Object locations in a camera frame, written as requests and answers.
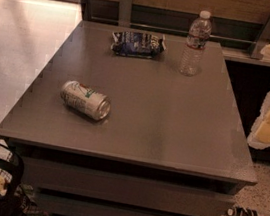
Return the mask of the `white green 7up can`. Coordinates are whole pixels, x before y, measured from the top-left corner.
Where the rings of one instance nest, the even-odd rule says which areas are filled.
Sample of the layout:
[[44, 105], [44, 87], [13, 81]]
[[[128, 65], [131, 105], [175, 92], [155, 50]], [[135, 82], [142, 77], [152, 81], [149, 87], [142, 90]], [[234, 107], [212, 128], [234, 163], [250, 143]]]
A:
[[65, 82], [60, 96], [66, 105], [97, 121], [108, 116], [111, 110], [111, 102], [106, 95], [100, 94], [78, 81]]

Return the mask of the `clear plastic water bottle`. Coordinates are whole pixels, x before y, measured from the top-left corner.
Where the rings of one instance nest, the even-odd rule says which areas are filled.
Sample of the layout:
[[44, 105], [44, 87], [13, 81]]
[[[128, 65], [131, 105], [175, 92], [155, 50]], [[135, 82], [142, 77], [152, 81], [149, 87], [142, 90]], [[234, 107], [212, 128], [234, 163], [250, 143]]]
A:
[[211, 16], [209, 11], [202, 10], [199, 17], [189, 27], [179, 67], [183, 75], [194, 76], [198, 73], [206, 42], [211, 36]]

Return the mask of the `grey drawer cabinet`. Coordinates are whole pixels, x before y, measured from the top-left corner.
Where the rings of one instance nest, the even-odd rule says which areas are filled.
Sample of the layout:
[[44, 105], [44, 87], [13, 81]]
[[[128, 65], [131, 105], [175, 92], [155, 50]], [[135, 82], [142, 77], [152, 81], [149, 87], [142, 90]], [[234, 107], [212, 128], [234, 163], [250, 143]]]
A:
[[[0, 124], [50, 216], [221, 216], [257, 181], [222, 48], [180, 74], [182, 38], [154, 59], [117, 56], [114, 27], [80, 23]], [[97, 121], [64, 103], [78, 81], [110, 100]]]

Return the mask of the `white power strip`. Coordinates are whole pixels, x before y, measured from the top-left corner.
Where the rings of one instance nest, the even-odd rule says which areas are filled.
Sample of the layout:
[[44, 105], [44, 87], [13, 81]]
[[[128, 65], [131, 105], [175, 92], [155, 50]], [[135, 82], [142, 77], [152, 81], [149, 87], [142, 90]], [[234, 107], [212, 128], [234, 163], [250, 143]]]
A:
[[270, 216], [270, 215], [259, 213], [258, 211], [253, 210], [253, 209], [246, 209], [239, 206], [229, 208], [227, 210], [227, 215], [228, 216]]

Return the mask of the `blue crumpled chip bag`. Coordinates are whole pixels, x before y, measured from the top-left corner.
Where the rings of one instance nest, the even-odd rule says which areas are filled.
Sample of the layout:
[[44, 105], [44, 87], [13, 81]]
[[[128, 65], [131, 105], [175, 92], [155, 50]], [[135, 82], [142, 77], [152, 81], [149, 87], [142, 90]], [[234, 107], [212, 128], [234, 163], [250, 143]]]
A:
[[166, 50], [165, 37], [131, 31], [114, 32], [111, 50], [122, 57], [154, 58]]

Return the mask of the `right metal wall bracket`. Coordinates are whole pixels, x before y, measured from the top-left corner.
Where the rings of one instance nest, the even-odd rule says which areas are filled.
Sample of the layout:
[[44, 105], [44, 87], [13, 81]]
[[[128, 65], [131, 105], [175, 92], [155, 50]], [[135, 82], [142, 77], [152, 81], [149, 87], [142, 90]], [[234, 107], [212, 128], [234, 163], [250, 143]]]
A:
[[270, 42], [270, 15], [268, 20], [264, 23], [260, 33], [249, 47], [249, 55], [251, 59], [261, 60], [263, 55], [261, 54], [262, 48]]

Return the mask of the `metal wall bracket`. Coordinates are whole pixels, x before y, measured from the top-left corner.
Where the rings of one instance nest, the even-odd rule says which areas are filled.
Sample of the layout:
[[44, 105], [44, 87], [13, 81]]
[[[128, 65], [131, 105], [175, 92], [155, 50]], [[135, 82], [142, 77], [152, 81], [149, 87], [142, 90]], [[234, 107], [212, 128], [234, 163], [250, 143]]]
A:
[[270, 42], [270, 15], [268, 20], [264, 23], [260, 33], [249, 47], [249, 55], [251, 59], [261, 60], [263, 55], [261, 54], [262, 48]]
[[118, 25], [124, 28], [130, 26], [131, 23], [131, 10], [132, 10], [132, 0], [119, 0], [118, 9]]

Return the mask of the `left metal wall bracket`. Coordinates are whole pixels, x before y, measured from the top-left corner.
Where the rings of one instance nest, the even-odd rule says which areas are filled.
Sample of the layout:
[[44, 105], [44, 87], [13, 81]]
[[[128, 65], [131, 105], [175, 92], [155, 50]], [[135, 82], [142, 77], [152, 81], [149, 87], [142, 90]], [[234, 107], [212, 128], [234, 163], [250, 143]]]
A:
[[118, 9], [118, 25], [124, 28], [130, 26], [131, 23], [131, 10], [132, 10], [132, 0], [119, 0]]

